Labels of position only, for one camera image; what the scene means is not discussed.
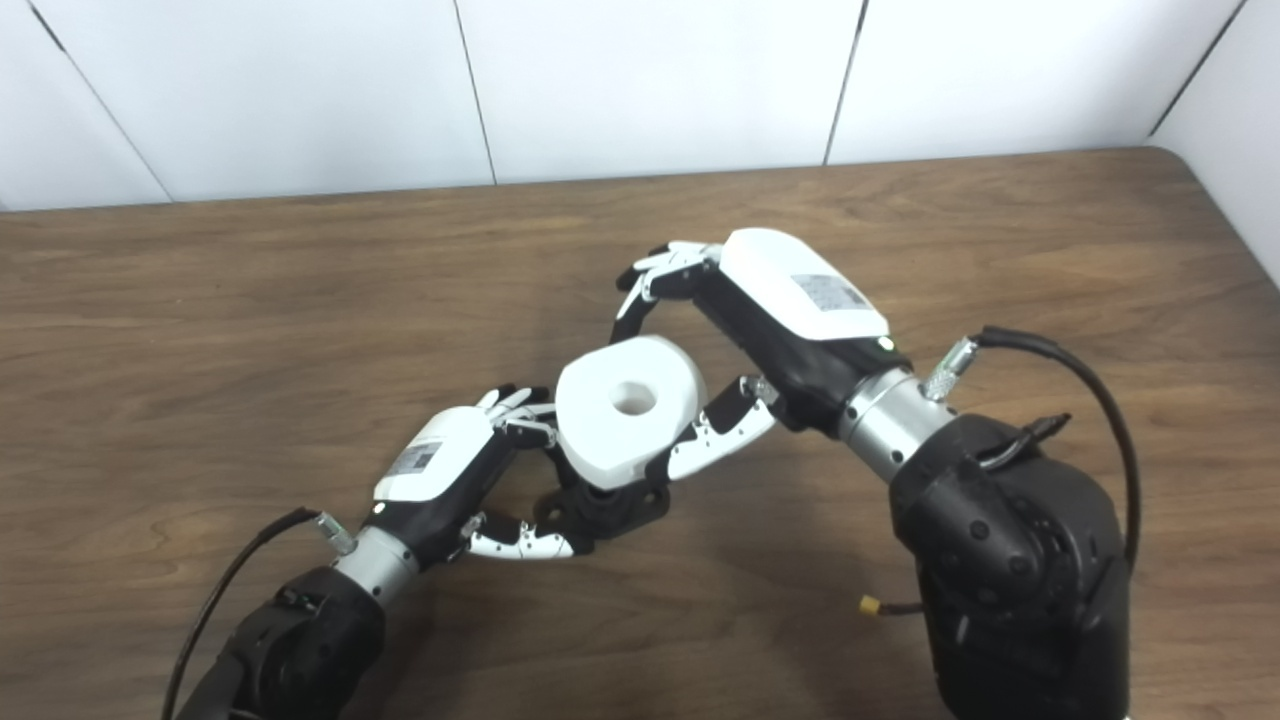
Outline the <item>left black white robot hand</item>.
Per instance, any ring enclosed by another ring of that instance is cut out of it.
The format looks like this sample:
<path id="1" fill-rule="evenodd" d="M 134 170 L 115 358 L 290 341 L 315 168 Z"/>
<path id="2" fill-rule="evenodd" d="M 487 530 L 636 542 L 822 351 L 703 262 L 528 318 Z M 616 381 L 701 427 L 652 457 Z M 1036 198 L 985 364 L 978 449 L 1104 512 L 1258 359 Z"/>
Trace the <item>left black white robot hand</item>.
<path id="1" fill-rule="evenodd" d="M 399 542 L 417 571 L 462 553 L 529 561 L 588 556 L 596 542 L 552 520 L 483 510 L 522 452 L 541 452 L 563 474 L 556 405 L 545 387 L 504 384 L 472 405 L 434 415 L 372 492 L 365 525 Z"/>

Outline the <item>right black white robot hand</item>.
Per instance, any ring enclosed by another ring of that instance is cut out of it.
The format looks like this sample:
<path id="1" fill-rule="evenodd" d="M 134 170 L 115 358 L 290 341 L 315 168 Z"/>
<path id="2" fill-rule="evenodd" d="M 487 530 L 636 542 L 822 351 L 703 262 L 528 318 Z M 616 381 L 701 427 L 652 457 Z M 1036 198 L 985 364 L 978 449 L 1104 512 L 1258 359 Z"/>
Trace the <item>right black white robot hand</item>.
<path id="1" fill-rule="evenodd" d="M 855 393 L 910 361 L 887 319 L 800 238 L 767 228 L 721 243 L 672 241 L 625 269 L 611 342 L 640 334 L 653 307 L 690 301 L 754 364 L 694 413 L 644 468 L 646 480 L 682 480 L 771 428 L 837 439 Z"/>

